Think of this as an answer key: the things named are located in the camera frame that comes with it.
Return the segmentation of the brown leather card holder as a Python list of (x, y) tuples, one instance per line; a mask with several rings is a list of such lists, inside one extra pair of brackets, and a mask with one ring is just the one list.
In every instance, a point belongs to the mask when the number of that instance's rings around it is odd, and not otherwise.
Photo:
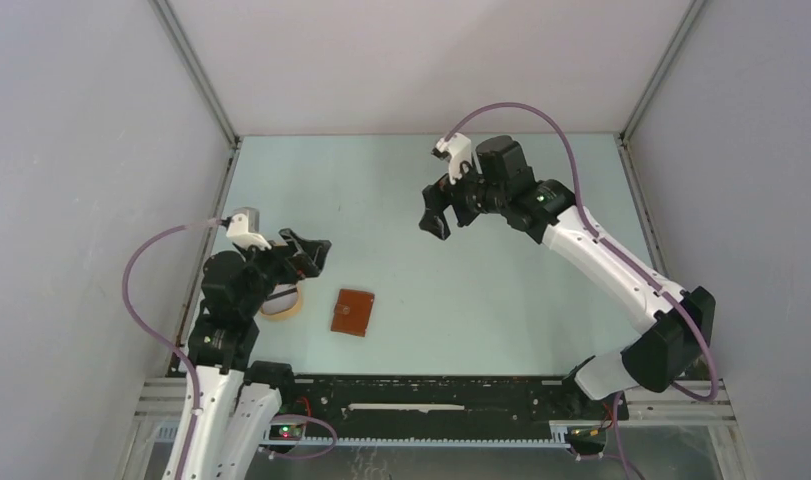
[(333, 309), (330, 330), (364, 337), (369, 325), (375, 295), (370, 292), (341, 289)]

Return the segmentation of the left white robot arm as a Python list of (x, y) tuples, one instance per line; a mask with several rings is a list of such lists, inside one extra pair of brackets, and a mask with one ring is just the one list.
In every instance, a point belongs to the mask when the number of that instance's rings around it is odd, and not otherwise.
[(255, 317), (280, 286), (318, 277), (332, 244), (280, 230), (269, 249), (236, 247), (203, 267), (200, 315), (188, 340), (182, 423), (168, 479), (242, 479), (275, 416), (297, 403), (289, 365), (253, 362)]

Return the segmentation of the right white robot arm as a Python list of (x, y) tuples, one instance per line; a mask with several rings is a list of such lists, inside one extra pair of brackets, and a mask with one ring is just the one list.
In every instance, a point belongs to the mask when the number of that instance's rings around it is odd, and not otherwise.
[(562, 256), (629, 312), (638, 338), (593, 356), (569, 374), (562, 392), (566, 411), (587, 418), (603, 399), (635, 387), (661, 393), (710, 351), (716, 301), (702, 287), (687, 291), (643, 264), (595, 223), (561, 182), (536, 179), (522, 146), (508, 135), (473, 145), (456, 133), (440, 139), (433, 156), (447, 172), (423, 189), (421, 230), (441, 240), (482, 214), (498, 214), (535, 243)]

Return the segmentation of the orange plastic card tray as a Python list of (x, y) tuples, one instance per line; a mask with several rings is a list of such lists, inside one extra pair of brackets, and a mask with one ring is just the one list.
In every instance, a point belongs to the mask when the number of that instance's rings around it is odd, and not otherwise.
[(297, 315), (303, 307), (302, 290), (298, 284), (279, 285), (258, 309), (271, 322), (284, 321)]

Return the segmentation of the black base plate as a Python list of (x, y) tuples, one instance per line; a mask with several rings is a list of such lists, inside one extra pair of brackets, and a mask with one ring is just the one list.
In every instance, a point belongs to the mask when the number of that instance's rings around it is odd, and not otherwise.
[(626, 420), (623, 401), (590, 400), (551, 376), (298, 375), (275, 383), (285, 413), (342, 440), (555, 440), (558, 427)]

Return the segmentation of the aluminium frame rail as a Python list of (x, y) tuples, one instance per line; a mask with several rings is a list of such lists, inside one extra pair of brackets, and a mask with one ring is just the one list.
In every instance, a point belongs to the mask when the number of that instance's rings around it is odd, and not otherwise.
[(730, 426), (728, 394), (711, 402), (692, 400), (670, 388), (663, 393), (631, 390), (613, 408), (610, 400), (589, 400), (548, 377), (373, 377), (304, 376), (289, 387), (291, 413), (329, 423), (353, 413), (484, 413), (508, 421), (553, 425), (599, 422), (611, 416), (643, 426)]

